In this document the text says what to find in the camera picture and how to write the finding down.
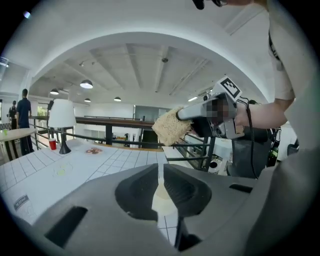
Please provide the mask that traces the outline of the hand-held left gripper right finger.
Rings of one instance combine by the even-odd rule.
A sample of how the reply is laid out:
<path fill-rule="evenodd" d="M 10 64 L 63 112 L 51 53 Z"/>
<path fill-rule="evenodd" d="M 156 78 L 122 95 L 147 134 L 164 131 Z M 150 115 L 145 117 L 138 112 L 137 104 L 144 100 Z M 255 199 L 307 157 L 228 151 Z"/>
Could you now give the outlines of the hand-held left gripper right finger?
<path fill-rule="evenodd" d="M 210 174 L 164 164 L 164 187 L 182 223 L 178 230 L 191 245 L 179 251 L 163 241 L 165 256 L 247 256 L 254 248 L 250 233 L 258 219 L 256 179 Z"/>

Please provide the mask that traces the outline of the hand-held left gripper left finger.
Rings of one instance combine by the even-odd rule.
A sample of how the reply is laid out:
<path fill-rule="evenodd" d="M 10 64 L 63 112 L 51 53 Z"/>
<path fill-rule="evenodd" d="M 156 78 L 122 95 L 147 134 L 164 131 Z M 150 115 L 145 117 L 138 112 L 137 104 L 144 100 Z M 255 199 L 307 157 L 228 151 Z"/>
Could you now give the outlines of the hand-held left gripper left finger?
<path fill-rule="evenodd" d="M 158 165 L 89 180 L 57 201 L 33 224 L 68 256 L 173 256 L 152 208 Z"/>

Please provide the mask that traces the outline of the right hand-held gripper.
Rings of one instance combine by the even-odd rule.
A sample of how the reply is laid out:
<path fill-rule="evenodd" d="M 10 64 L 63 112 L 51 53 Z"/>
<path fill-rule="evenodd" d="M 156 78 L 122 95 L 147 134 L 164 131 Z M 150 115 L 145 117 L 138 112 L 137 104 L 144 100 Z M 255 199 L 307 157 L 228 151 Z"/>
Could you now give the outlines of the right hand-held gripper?
<path fill-rule="evenodd" d="M 212 127 L 216 137 L 230 140 L 245 135 L 244 128 L 235 123 L 238 103 L 242 90 L 228 77 L 219 79 L 208 94 L 213 110 Z M 207 102 L 202 101 L 177 111 L 176 117 L 180 121 L 192 120 L 192 130 L 200 137 L 211 137 L 212 127 L 207 117 Z"/>

